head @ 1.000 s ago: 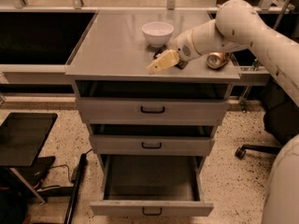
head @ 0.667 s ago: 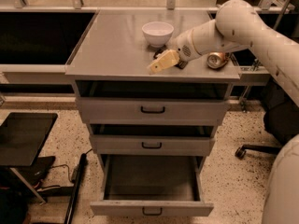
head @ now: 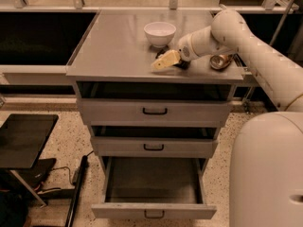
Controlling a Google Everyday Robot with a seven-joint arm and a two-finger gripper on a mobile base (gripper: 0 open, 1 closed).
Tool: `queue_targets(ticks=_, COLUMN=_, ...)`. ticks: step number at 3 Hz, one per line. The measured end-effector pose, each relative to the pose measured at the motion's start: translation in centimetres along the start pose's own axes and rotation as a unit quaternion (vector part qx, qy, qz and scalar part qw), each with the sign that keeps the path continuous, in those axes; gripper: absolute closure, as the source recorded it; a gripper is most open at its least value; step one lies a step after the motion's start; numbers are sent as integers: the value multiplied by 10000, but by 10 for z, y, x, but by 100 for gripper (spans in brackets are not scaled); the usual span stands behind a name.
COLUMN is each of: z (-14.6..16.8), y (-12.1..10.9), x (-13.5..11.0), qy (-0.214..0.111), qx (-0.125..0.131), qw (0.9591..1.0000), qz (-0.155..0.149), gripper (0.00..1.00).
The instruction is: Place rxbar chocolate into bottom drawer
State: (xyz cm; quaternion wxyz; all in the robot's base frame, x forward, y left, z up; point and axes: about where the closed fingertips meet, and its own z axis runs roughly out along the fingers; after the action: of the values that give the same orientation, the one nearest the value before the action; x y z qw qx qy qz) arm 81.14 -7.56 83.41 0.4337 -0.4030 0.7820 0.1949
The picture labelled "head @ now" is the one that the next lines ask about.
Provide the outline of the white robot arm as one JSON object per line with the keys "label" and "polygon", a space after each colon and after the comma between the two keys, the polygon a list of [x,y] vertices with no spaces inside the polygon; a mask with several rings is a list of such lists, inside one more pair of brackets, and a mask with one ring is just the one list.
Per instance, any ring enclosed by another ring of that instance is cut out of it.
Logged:
{"label": "white robot arm", "polygon": [[164,69],[236,53],[275,105],[247,121],[231,152],[229,227],[303,227],[303,68],[259,39],[233,9],[181,38],[152,64]]}

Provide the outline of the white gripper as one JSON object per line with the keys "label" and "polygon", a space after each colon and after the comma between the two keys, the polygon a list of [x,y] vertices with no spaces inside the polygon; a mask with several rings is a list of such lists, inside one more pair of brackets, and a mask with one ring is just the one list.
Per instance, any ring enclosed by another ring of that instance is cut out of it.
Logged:
{"label": "white gripper", "polygon": [[193,61],[199,58],[199,42],[190,33],[182,37],[177,44],[176,50],[168,50],[156,56],[156,60],[151,64],[153,70],[164,70],[183,61]]}

